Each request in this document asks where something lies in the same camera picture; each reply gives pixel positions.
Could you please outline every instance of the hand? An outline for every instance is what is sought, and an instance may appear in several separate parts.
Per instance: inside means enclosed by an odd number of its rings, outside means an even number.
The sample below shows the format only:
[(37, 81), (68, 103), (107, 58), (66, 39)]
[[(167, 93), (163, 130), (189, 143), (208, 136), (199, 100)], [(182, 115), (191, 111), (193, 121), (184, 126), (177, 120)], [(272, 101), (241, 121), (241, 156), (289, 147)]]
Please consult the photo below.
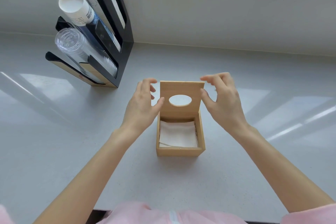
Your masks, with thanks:
[(156, 91), (151, 83), (157, 83), (157, 80), (147, 78), (138, 82), (135, 93), (126, 107), (121, 125), (135, 132), (137, 136), (140, 136), (153, 123), (164, 102), (164, 98), (160, 98), (156, 105), (151, 105), (151, 99), (154, 99), (151, 92)]
[(231, 135), (247, 128), (249, 125), (246, 122), (239, 94), (231, 75), (227, 72), (205, 75), (201, 77), (201, 80), (216, 87), (216, 102), (212, 101), (206, 90), (201, 89), (202, 101), (213, 119)]

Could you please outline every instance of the stack of plastic cups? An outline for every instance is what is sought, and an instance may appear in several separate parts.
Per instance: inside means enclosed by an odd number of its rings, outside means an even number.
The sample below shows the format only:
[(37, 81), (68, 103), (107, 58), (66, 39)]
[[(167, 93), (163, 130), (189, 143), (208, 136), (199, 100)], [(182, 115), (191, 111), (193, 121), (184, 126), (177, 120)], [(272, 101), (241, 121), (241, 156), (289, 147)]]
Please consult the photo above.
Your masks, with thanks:
[(89, 55), (93, 56), (113, 77), (116, 77), (118, 69), (113, 61), (91, 47), (86, 37), (79, 30), (74, 28), (62, 29), (55, 37), (55, 44), (61, 52), (78, 65), (78, 68), (85, 76), (93, 81), (103, 83), (100, 79), (79, 65), (81, 62), (87, 63)]

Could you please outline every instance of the pink sleeve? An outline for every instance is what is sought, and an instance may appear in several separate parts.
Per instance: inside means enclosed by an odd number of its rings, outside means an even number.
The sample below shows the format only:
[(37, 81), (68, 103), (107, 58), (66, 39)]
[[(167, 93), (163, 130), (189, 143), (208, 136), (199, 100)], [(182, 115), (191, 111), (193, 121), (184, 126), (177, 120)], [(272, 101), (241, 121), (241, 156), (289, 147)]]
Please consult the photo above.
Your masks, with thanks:
[(14, 224), (3, 205), (0, 205), (0, 224)]
[(284, 216), (281, 224), (334, 224), (336, 223), (336, 204)]

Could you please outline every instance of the tissue box lid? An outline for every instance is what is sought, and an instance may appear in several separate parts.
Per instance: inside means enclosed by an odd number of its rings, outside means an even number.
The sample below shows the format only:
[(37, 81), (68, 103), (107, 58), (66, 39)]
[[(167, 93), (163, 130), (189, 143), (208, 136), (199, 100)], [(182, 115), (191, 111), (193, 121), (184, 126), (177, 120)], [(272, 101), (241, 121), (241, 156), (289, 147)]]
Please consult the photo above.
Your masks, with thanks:
[[(204, 88), (204, 82), (160, 81), (160, 97), (165, 98), (160, 111), (161, 117), (194, 118), (198, 116), (202, 88)], [(187, 95), (191, 97), (191, 102), (184, 106), (173, 105), (169, 99), (175, 95)]]

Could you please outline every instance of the pink shirt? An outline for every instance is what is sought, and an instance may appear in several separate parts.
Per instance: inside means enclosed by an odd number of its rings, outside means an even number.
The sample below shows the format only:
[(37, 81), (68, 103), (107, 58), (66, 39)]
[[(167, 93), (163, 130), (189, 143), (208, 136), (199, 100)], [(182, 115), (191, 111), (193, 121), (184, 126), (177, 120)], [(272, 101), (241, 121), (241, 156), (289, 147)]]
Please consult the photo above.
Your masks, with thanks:
[[(127, 202), (120, 204), (99, 224), (246, 224), (241, 218), (229, 213), (213, 211), (164, 212), (151, 209), (145, 203)], [(282, 218), (281, 224), (335, 224), (336, 204), (290, 213)], [(0, 205), (0, 224), (14, 224)]]

